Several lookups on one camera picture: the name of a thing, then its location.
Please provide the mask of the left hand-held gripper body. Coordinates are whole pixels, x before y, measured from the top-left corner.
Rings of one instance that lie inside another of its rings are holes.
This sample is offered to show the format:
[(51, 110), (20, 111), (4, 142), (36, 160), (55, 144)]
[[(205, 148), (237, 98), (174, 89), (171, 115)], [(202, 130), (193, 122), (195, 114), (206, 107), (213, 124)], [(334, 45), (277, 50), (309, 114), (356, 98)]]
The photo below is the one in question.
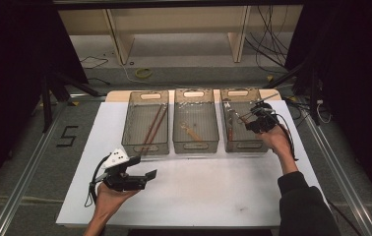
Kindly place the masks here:
[(143, 190), (148, 182), (146, 176), (130, 176), (126, 172), (130, 167), (127, 166), (130, 158), (121, 148), (104, 157), (93, 173), (93, 186), (103, 182), (109, 189), (117, 192)]

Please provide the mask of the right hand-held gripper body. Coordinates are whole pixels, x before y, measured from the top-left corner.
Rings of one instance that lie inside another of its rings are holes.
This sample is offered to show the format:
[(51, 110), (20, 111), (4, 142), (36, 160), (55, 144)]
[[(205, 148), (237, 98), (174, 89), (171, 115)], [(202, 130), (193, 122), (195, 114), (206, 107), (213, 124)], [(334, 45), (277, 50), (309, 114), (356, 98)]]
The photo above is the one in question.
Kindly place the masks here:
[(265, 103), (265, 108), (255, 112), (260, 132), (269, 132), (279, 122), (279, 120), (276, 111), (269, 105), (269, 103), (266, 103), (264, 99), (260, 99), (256, 104), (259, 102)]

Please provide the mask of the smoky clear plastic bin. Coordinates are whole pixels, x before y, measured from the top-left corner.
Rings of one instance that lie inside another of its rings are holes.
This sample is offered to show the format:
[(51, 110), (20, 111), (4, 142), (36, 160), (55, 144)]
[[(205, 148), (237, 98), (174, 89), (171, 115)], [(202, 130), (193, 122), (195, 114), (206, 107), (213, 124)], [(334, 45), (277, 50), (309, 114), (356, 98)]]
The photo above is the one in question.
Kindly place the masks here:
[[(226, 152), (257, 152), (264, 153), (268, 148), (256, 134), (247, 130), (245, 125), (238, 120), (237, 113), (251, 112), (256, 102), (262, 99), (257, 88), (222, 88), (220, 90), (220, 110), (222, 114), (222, 126), (224, 134), (224, 146)], [(233, 141), (227, 140), (225, 104), (229, 102), (232, 110)]]
[[(201, 138), (195, 142), (180, 127), (185, 122)], [(219, 142), (214, 91), (210, 88), (178, 88), (174, 93), (172, 141), (174, 151), (184, 153), (216, 153)]]
[(165, 105), (168, 105), (167, 113), (165, 114), (155, 139), (151, 144), (152, 148), (147, 154), (143, 154), (142, 156), (169, 154), (169, 92), (167, 90), (145, 90), (133, 91), (130, 93), (121, 142), (121, 145), (129, 156), (141, 155), (140, 152), (146, 133), (148, 132), (149, 126), (152, 124), (155, 114), (161, 105), (163, 105), (163, 107), (156, 120), (155, 128)]

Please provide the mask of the wooden handled metal knife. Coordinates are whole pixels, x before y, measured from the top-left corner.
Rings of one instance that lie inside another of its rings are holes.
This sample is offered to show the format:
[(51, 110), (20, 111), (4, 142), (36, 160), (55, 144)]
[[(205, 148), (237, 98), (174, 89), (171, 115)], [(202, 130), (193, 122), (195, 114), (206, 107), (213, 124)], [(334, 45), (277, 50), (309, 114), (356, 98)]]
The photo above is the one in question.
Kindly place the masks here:
[(236, 116), (238, 120), (243, 124), (249, 124), (257, 120), (257, 117), (252, 112), (247, 112), (244, 114), (237, 113)]

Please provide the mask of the wooden handled metal fork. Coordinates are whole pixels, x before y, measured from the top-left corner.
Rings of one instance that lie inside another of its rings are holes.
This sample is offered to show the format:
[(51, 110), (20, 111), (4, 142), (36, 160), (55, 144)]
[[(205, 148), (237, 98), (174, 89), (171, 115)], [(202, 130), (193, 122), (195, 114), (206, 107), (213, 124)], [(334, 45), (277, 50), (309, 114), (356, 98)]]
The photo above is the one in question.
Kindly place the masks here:
[(225, 106), (225, 110), (226, 110), (226, 113), (227, 113), (227, 119), (226, 119), (227, 140), (229, 142), (231, 142), (231, 141), (233, 141), (232, 110), (231, 110), (229, 102), (227, 102), (224, 106)]

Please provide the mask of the clear spoon light wooden handle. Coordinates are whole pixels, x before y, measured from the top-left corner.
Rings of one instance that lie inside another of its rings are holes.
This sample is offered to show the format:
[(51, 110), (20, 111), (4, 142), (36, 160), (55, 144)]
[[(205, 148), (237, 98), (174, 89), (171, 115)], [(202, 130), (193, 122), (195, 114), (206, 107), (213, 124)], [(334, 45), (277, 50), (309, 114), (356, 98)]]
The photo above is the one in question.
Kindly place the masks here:
[(182, 122), (180, 127), (186, 132), (187, 135), (191, 137), (195, 142), (201, 142), (202, 138), (193, 130), (191, 129), (187, 123)]

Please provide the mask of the person's right hand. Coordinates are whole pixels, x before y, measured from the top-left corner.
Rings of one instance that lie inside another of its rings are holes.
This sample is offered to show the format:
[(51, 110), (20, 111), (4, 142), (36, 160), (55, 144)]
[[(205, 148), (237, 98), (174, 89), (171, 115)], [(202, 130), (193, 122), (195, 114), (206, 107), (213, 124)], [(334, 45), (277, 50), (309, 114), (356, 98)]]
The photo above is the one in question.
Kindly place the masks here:
[(287, 130), (282, 125), (275, 125), (269, 132), (259, 134), (259, 138), (275, 154), (291, 156), (291, 146), (286, 134)]

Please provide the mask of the person's left hand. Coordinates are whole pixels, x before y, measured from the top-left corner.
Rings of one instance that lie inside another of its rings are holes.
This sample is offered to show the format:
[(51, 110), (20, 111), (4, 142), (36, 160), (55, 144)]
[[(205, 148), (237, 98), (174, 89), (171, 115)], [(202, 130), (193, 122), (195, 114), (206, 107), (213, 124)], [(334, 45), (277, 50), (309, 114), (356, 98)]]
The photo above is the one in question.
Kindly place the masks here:
[(93, 221), (105, 224), (124, 202), (136, 194), (138, 191), (117, 192), (109, 189), (105, 184), (100, 184), (97, 188)]

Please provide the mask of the white table board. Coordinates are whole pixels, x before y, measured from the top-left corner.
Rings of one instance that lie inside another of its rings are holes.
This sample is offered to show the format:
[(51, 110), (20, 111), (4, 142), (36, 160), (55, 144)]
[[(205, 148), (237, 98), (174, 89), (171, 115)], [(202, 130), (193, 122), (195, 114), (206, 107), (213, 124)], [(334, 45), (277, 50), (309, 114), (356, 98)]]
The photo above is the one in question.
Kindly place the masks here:
[[(95, 117), (57, 224), (84, 226), (98, 163), (121, 145), (127, 105), (104, 102)], [(281, 169), (272, 152), (154, 155), (128, 168), (131, 175), (155, 171), (145, 190), (128, 200), (110, 224), (128, 228), (276, 228)]]

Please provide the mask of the black metal stand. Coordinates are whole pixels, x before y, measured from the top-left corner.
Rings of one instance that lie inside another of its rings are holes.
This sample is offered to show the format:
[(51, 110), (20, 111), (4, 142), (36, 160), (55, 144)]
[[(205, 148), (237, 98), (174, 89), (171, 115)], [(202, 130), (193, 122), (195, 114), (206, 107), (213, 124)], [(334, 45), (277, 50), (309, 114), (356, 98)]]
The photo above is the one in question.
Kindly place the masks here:
[(67, 102), (70, 99), (70, 93), (67, 91), (65, 86), (70, 85), (76, 89), (86, 92), (93, 97), (103, 96), (103, 93), (89, 88), (87, 85), (84, 85), (71, 77), (55, 71), (47, 73), (40, 80), (40, 84), (44, 116), (43, 132), (46, 132), (53, 122), (50, 99), (51, 94), (53, 94), (58, 101)]
[(319, 79), (315, 71), (314, 60), (308, 56), (302, 63), (269, 83), (265, 89), (273, 89), (284, 82), (296, 78), (292, 90), (296, 95), (300, 95), (306, 91), (309, 92), (309, 115), (316, 125), (320, 124), (320, 115), (317, 112), (317, 101), (319, 98), (318, 84)]

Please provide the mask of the yellow tape roll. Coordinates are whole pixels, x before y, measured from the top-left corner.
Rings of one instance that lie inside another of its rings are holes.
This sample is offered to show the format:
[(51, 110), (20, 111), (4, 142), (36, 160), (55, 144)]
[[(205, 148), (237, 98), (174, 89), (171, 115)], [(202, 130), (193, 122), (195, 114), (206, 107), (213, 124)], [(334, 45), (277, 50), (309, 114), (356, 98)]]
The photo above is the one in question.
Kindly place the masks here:
[(138, 79), (146, 79), (149, 78), (153, 74), (152, 70), (149, 68), (139, 68), (135, 71), (135, 76)]

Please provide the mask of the black curtain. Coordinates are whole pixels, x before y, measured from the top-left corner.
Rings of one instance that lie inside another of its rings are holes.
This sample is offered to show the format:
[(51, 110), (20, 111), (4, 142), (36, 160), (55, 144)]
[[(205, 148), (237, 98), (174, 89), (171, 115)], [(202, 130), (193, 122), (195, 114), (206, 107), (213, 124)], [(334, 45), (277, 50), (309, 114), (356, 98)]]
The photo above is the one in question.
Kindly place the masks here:
[(372, 182), (372, 0), (302, 0), (285, 66), (305, 59), (326, 20), (315, 57), (323, 96)]
[(88, 81), (53, 0), (0, 0), (0, 167), (51, 72)]

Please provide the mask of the light wooden shelf unit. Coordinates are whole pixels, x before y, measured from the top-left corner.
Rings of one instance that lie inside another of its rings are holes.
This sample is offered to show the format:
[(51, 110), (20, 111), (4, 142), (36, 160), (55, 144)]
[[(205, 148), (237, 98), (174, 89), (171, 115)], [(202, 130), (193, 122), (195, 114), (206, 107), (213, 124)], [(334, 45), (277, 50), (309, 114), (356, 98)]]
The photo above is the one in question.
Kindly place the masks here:
[(114, 45), (117, 62), (127, 63), (135, 36), (156, 33), (225, 33), (232, 60), (241, 61), (244, 37), (249, 32), (296, 29), (301, 5), (179, 7), (143, 9), (61, 10), (59, 16), (70, 35), (108, 35)]

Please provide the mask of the aluminium floor rail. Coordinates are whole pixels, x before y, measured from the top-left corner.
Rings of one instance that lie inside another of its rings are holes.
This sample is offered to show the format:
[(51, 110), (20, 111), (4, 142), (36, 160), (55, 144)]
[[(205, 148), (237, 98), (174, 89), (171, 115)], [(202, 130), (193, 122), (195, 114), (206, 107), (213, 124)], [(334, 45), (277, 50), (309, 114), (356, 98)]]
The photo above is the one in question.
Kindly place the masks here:
[(316, 143), (325, 157), (334, 178), (336, 179), (341, 192), (349, 205), (353, 216), (355, 217), (363, 236), (372, 236), (372, 216), (366, 205), (361, 200), (360, 196), (354, 190), (348, 175), (344, 172), (338, 157), (332, 149), (322, 129), (316, 125), (315, 121), (306, 112), (302, 112), (306, 116), (305, 121), (314, 136)]
[(20, 178), (18, 179), (17, 184), (14, 186), (12, 193), (2, 201), (2, 209), (0, 211), (0, 236), (6, 235), (6, 232), (18, 210), (20, 202), (22, 201), (22, 198), (30, 185), (34, 173), (39, 166), (43, 155), (45, 154), (48, 144), (53, 137), (57, 124), (66, 107), (66, 102), (59, 102), (56, 105), (49, 128), (41, 135), (34, 151), (31, 153), (29, 162), (20, 175)]

